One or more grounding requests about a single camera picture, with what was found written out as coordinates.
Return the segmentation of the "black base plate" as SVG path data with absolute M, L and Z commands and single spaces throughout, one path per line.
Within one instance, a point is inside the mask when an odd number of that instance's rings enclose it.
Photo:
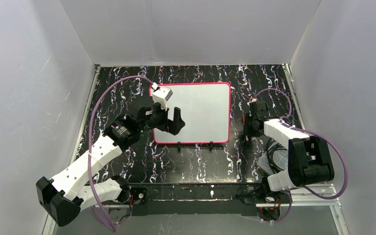
M 261 208 L 278 209 L 289 199 L 260 183 L 171 184 L 131 183 L 133 199 L 113 199 L 110 209 L 132 209 L 133 216 L 157 214 L 240 214 L 256 216 Z

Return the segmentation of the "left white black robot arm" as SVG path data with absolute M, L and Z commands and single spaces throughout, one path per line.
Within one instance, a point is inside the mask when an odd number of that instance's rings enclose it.
M 160 103 L 141 107 L 137 117 L 120 115 L 102 132 L 88 151 L 82 154 L 66 169 L 51 177 L 40 178 L 36 189 L 40 205 L 60 226 L 70 224 L 86 208 L 105 201 L 118 201 L 132 206 L 134 201 L 143 202 L 138 197 L 144 191 L 132 189 L 127 180 L 113 176 L 102 183 L 94 183 L 93 176 L 107 163 L 123 154 L 140 140 L 143 131 L 158 129 L 177 135 L 185 126 L 181 109 L 174 107 L 173 118 L 168 118 L 168 109 Z

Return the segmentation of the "pink framed whiteboard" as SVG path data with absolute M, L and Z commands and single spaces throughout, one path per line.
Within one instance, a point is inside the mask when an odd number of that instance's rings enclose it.
M 231 85 L 227 82 L 160 84 L 172 95 L 167 101 L 169 119 L 181 110 L 185 126 L 177 135 L 153 130 L 158 144 L 226 143 L 230 139 Z

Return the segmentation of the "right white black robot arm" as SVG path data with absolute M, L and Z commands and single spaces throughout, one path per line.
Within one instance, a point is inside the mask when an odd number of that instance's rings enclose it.
M 265 183 L 271 191 L 300 188 L 334 179 L 334 168 L 326 141 L 287 127 L 269 116 L 264 101 L 253 99 L 250 111 L 244 117 L 243 133 L 247 137 L 267 136 L 287 151 L 284 170 L 267 177 Z

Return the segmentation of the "aluminium rail frame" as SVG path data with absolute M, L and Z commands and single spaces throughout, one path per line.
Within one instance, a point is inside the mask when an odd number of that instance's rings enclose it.
M 97 140 L 89 140 L 88 150 L 71 165 L 51 178 L 36 183 L 41 206 L 57 225 L 70 224 L 86 208 L 99 206 L 101 220 L 111 231 L 116 222 L 108 216 L 103 203 L 118 201 L 132 207 L 143 205 L 153 196 L 146 186 L 129 183 L 114 176 L 94 183 L 93 176 L 106 164 L 139 142 L 142 133 L 161 131 L 176 137 L 170 143 L 207 143 L 210 146 L 229 140 L 229 105 L 231 89 L 227 83 L 149 83 L 150 106 L 140 106 L 137 116 L 124 114 L 112 120 Z M 280 204 L 282 195 L 311 184 L 334 179 L 330 148 L 335 145 L 325 136 L 291 126 L 284 117 L 269 115 L 268 106 L 257 97 L 248 99 L 249 112 L 242 118 L 245 138 L 266 136 L 288 153 L 284 170 L 264 177 L 260 183 L 239 186 L 229 199 L 242 203 L 264 201 L 268 197 Z

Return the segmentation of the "black whiteboard stand clip left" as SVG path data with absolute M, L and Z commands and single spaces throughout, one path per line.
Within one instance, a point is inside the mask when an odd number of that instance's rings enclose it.
M 177 142 L 177 152 L 180 153 L 182 148 L 182 143 L 179 141 Z

